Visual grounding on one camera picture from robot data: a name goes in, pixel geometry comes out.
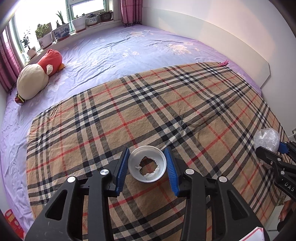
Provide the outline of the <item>person's right hand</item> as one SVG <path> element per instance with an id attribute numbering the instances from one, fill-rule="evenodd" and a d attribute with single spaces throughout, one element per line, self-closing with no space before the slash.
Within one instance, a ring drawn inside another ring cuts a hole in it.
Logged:
<path id="1" fill-rule="evenodd" d="M 288 200 L 284 202 L 283 208 L 279 214 L 278 219 L 280 221 L 284 221 L 284 219 L 287 217 L 287 214 L 289 213 L 290 210 L 293 210 L 293 205 L 294 202 L 293 200 Z"/>

